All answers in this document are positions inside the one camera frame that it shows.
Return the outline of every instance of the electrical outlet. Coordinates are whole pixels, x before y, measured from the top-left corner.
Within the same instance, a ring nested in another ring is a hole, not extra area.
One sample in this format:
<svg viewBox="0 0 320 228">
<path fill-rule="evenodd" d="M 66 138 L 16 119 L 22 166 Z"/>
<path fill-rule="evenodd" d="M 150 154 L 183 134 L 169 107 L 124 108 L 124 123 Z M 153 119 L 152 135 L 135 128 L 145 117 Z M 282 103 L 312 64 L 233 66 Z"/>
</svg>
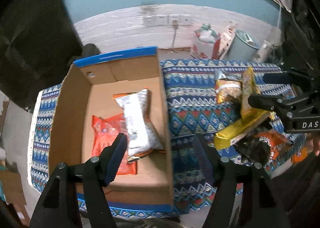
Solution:
<svg viewBox="0 0 320 228">
<path fill-rule="evenodd" d="M 156 16 L 144 16 L 143 25 L 145 25 L 146 27 L 156 26 Z"/>
<path fill-rule="evenodd" d="M 168 15 L 166 15 L 166 14 L 156 15 L 156 25 L 157 25 L 157 26 L 168 25 Z"/>
<path fill-rule="evenodd" d="M 178 14 L 169 14 L 169 25 L 173 25 L 173 21 L 177 21 L 179 24 L 179 15 Z"/>
<path fill-rule="evenodd" d="M 191 25 L 193 24 L 193 17 L 189 14 L 181 14 L 179 15 L 179 24 Z"/>
</svg>

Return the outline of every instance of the cardboard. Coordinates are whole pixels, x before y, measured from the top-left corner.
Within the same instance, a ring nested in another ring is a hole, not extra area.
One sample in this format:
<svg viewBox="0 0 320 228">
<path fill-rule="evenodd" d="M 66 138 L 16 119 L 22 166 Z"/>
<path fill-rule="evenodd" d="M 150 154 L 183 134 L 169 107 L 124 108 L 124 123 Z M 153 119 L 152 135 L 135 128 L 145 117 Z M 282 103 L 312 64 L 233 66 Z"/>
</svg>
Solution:
<svg viewBox="0 0 320 228">
<path fill-rule="evenodd" d="M 20 174 L 0 170 L 0 180 L 3 185 L 6 203 L 13 204 L 21 223 L 29 226 L 30 218 L 25 208 L 27 203 L 22 189 Z"/>
<path fill-rule="evenodd" d="M 171 205 L 171 144 L 163 77 L 156 47 L 124 50 L 74 62 L 65 77 L 53 118 L 49 174 L 60 162 L 81 164 L 91 157 L 92 115 L 102 118 L 123 112 L 113 94 L 149 90 L 150 119 L 166 154 L 154 151 L 138 160 L 137 175 L 118 175 L 104 188 L 108 203 Z M 82 184 L 78 184 L 82 193 Z"/>
<path fill-rule="evenodd" d="M 8 204 L 19 203 L 26 205 L 24 198 L 20 174 L 12 173 L 7 170 L 0 170 L 0 180 L 3 185 L 3 192 Z"/>
</svg>

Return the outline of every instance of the red snack bag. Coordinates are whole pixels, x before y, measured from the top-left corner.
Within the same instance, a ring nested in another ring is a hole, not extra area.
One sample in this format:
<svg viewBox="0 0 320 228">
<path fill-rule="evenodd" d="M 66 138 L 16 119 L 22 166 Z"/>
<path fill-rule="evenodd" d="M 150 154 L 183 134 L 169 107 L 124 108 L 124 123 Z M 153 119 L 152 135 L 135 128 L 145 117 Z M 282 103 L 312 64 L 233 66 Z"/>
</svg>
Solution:
<svg viewBox="0 0 320 228">
<path fill-rule="evenodd" d="M 110 146 L 114 142 L 120 132 L 126 134 L 127 130 L 123 114 L 118 114 L 107 119 L 93 115 L 92 128 L 94 130 L 92 157 L 99 156 L 105 147 Z M 128 163 L 128 157 L 128 152 L 126 151 L 117 175 L 137 174 L 137 163 Z"/>
</svg>

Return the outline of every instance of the tablecloth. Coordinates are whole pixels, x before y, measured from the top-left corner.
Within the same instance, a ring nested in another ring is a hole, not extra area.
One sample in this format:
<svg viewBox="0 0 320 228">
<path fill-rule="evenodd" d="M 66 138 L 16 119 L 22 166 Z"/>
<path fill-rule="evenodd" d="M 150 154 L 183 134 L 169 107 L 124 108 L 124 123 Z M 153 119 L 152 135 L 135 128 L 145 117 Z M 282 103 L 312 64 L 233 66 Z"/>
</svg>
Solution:
<svg viewBox="0 0 320 228">
<path fill-rule="evenodd" d="M 209 143 L 212 143 L 215 132 L 239 119 L 239 110 L 232 103 L 216 104 L 214 72 L 219 69 L 241 75 L 248 66 L 253 68 L 256 83 L 262 94 L 283 95 L 286 99 L 294 97 L 289 85 L 271 85 L 262 81 L 264 73 L 280 72 L 280 69 L 275 65 L 199 59 L 161 62 L 172 145 L 174 206 L 171 213 L 111 207 L 113 216 L 141 218 L 178 216 L 211 205 L 216 188 L 204 182 L 192 148 L 193 135 L 201 133 Z M 43 191 L 49 178 L 47 161 L 50 148 L 50 130 L 60 88 L 61 85 L 57 85 L 39 93 L 32 118 L 28 147 L 28 181 L 39 192 Z M 270 124 L 283 133 L 283 125 L 279 118 L 271 121 Z M 269 172 L 295 154 L 305 140 L 303 134 L 285 135 L 294 142 L 294 145 L 287 153 L 266 166 L 266 170 Z M 228 156 L 236 163 L 241 163 L 241 156 L 233 146 L 220 150 L 219 153 L 221 156 Z M 242 185 L 239 184 L 237 193 L 241 191 Z M 78 203 L 80 209 L 86 209 L 82 195 L 79 195 Z"/>
</svg>

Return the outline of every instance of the orange snack bag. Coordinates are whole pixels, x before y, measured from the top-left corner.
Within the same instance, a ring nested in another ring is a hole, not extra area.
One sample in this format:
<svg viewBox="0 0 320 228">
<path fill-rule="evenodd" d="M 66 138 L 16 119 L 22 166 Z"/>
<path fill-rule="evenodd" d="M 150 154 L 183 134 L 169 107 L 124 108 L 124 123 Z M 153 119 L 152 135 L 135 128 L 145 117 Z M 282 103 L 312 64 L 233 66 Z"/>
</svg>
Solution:
<svg viewBox="0 0 320 228">
<path fill-rule="evenodd" d="M 291 157 L 291 162 L 293 164 L 303 161 L 308 156 L 308 149 L 303 148 L 301 151 L 298 151 L 295 155 Z"/>
<path fill-rule="evenodd" d="M 279 155 L 286 152 L 292 142 L 284 137 L 281 133 L 277 132 L 275 129 L 271 129 L 266 132 L 260 132 L 254 137 L 259 138 L 260 141 L 268 143 L 271 148 L 270 161 L 275 160 Z"/>
<path fill-rule="evenodd" d="M 105 147 L 113 144 L 115 138 L 120 132 L 127 134 L 123 114 L 118 114 L 107 119 L 102 119 L 93 115 L 92 128 L 94 130 L 92 157 L 99 156 Z M 137 174 L 137 163 L 128 163 L 128 158 L 128 151 L 126 151 L 119 166 L 117 175 Z"/>
</svg>

